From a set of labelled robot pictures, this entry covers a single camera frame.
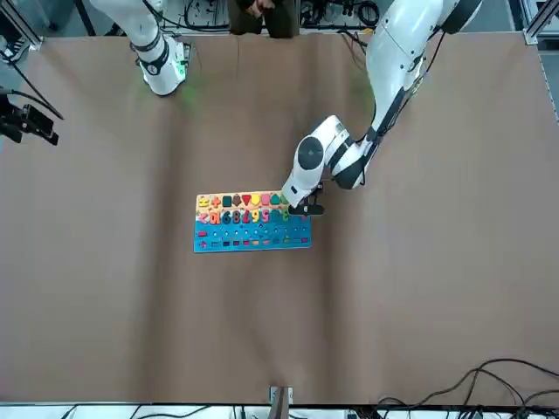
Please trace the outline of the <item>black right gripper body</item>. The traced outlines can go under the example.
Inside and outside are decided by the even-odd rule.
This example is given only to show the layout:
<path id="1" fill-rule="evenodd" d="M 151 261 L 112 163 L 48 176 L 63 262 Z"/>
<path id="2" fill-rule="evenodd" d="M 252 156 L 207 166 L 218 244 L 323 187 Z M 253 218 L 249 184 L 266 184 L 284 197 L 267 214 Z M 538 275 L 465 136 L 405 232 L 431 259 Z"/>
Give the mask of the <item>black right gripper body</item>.
<path id="1" fill-rule="evenodd" d="M 2 131 L 29 131 L 31 106 L 25 104 L 22 107 L 13 105 L 8 94 L 1 92 L 1 130 Z"/>

